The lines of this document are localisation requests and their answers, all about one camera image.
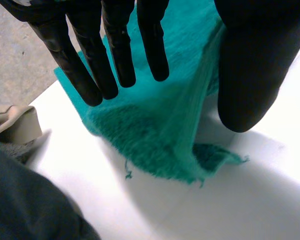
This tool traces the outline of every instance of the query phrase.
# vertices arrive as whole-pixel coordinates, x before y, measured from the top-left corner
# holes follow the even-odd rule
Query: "loose thread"
[[[246,162],[249,162],[249,161],[250,161],[250,156],[249,155],[244,156],[243,163],[246,163]]]
[[[132,171],[129,170],[128,168],[128,160],[125,160],[125,164],[124,164],[124,168],[125,168],[125,172],[126,172],[126,176],[125,179],[132,179]]]
[[[200,182],[201,182],[200,189],[202,189],[202,188],[204,187],[204,182],[205,182],[205,180],[200,179]]]

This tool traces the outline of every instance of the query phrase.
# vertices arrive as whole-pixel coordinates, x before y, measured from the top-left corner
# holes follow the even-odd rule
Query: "green cloth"
[[[135,86],[120,88],[117,98],[90,107],[60,68],[55,74],[86,128],[136,167],[156,177],[203,182],[223,164],[242,162],[221,147],[194,143],[204,99],[218,90],[219,48],[226,29],[213,0],[170,1],[162,27],[170,67],[164,82],[156,82],[150,72],[136,10],[128,24]]]

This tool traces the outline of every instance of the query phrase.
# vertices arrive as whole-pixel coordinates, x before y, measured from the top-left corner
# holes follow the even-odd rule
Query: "robotic hand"
[[[168,3],[138,0],[136,4],[146,58],[156,81],[169,76],[160,23]],[[0,4],[20,21],[29,23],[86,104],[97,106],[119,92],[99,34],[101,15],[120,85],[129,88],[136,83],[127,31],[135,0],[0,0]],[[70,41],[66,15],[95,81]]]

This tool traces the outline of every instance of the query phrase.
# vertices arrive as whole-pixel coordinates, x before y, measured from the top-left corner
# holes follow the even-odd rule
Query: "black robotic finger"
[[[127,31],[134,0],[102,0],[103,25],[120,85],[132,87],[136,83],[130,37]]]
[[[270,109],[300,50],[300,4],[267,22],[253,18],[248,27],[228,27],[220,46],[218,112],[222,123],[238,133],[251,129]],[[234,20],[228,18],[227,24],[238,23]]]
[[[66,16],[60,15],[45,23],[32,22],[29,25],[44,42],[84,102],[90,106],[99,105],[103,100],[102,95],[71,44]]]
[[[115,98],[119,90],[100,37],[101,10],[101,2],[98,0],[82,3],[69,1],[67,16],[94,80],[103,98],[109,100]]]
[[[138,0],[137,20],[144,45],[146,59],[156,81],[169,76],[169,65],[164,46],[164,31],[161,20],[169,0]]]

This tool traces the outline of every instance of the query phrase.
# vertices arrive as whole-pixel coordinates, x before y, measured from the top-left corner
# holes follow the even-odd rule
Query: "gray fabric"
[[[29,160],[32,150],[34,149],[34,142],[34,140],[26,144],[0,142],[0,150],[8,157],[25,164]]]

